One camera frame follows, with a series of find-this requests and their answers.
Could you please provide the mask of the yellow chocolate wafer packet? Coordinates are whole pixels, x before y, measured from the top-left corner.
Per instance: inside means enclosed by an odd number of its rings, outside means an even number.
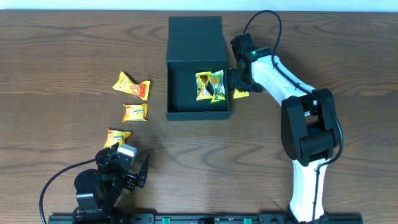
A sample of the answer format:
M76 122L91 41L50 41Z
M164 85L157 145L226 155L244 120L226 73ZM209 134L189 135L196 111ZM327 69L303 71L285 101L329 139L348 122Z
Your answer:
M230 68L228 72L228 86L233 90L233 98L244 98L249 96L248 91L244 91L244 84L239 79L239 70L237 68Z

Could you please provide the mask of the green yellow snack packet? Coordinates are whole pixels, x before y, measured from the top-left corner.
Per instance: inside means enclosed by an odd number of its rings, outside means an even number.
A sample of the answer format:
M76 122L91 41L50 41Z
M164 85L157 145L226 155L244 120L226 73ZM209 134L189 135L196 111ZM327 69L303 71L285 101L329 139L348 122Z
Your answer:
M226 99L223 85L223 77L224 71L222 70L214 72L210 76L210 83L213 88L213 98L211 99L211 103L217 103Z

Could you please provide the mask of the yellow chocolate snack packet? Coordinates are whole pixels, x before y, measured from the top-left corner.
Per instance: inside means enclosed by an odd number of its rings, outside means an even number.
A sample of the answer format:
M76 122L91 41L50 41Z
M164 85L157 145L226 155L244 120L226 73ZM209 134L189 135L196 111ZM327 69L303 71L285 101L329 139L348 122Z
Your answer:
M211 72L200 72L195 74L197 79L197 101L212 99L212 94L207 89L210 76Z

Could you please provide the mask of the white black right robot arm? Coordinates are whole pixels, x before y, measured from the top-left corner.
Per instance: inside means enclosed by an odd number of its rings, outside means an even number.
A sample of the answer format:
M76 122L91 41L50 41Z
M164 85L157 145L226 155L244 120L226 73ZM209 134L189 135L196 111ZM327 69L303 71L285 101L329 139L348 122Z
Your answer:
M330 90L316 90L290 72L268 48L259 49L248 33L230 42L236 67L229 89L267 90L281 107L281 141L292 160L294 189L289 210L298 223L324 223L323 182L342 132Z

